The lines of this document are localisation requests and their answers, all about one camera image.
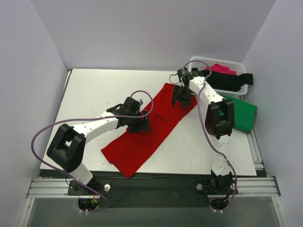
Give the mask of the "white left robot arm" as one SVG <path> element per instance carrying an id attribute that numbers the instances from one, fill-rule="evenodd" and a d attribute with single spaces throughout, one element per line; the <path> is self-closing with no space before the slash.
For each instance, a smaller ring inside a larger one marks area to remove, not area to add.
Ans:
<path id="1" fill-rule="evenodd" d="M 141 102 L 127 97 L 124 103 L 115 105 L 87 123 L 69 126 L 62 124 L 53 137 L 47 156 L 79 183 L 79 189 L 89 195 L 95 191 L 94 175 L 83 164 L 85 145 L 96 137 L 127 126 L 130 133 L 149 131 L 147 110 L 141 110 Z"/>

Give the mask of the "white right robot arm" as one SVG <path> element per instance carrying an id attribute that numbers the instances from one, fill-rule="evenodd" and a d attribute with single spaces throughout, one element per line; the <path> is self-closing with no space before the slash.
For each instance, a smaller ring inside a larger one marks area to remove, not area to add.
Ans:
<path id="1" fill-rule="evenodd" d="M 205 138 L 216 153 L 211 168 L 215 178 L 210 181 L 210 189 L 221 193 L 226 187 L 233 184 L 236 176 L 235 169 L 229 161 L 229 144 L 232 130 L 235 126 L 234 103 L 219 95 L 206 81 L 199 71 L 189 72 L 186 67 L 176 73 L 178 83 L 173 87 L 172 105 L 176 102 L 186 108 L 191 104 L 191 97 L 196 95 L 199 119 Z"/>

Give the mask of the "red t shirt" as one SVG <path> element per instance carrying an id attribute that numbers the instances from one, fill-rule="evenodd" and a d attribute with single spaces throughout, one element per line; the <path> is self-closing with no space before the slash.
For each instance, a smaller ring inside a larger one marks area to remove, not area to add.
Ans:
<path id="1" fill-rule="evenodd" d="M 180 102 L 172 105 L 173 85 L 166 83 L 153 98 L 154 107 L 148 115 L 150 131 L 130 133 L 126 130 L 120 137 L 110 142 L 101 152 L 126 178 L 130 178 L 150 158 L 168 137 L 179 121 L 196 105 L 191 95 L 190 105 L 182 108 Z"/>

